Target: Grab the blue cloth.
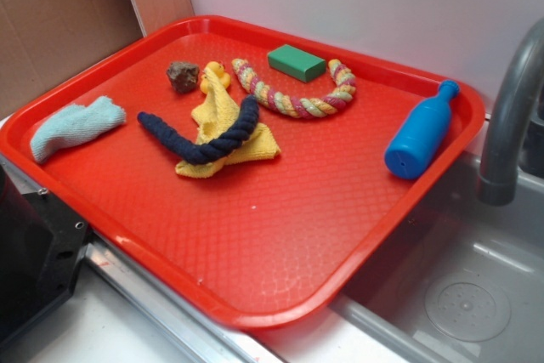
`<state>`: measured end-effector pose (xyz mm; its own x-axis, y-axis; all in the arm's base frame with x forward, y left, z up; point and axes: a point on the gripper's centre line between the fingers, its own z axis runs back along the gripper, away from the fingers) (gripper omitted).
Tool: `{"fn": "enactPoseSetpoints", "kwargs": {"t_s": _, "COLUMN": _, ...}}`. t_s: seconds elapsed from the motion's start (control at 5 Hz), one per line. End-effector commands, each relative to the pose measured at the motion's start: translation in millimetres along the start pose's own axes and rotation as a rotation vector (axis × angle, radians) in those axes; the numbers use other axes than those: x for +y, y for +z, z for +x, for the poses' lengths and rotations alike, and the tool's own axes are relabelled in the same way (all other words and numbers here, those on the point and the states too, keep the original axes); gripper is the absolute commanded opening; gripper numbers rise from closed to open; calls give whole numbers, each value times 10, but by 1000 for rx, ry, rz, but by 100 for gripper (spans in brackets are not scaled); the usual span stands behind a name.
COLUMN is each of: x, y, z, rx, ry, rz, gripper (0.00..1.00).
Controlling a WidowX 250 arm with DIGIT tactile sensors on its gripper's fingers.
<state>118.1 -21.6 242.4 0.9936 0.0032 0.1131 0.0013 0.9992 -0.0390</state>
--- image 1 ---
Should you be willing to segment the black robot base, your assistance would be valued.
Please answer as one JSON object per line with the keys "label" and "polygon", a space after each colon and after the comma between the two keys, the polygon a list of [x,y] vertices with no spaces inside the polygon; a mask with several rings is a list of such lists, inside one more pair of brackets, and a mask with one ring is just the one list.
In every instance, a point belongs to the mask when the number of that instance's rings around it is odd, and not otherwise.
{"label": "black robot base", "polygon": [[91,230],[48,191],[22,193],[1,171],[1,347],[75,291]]}

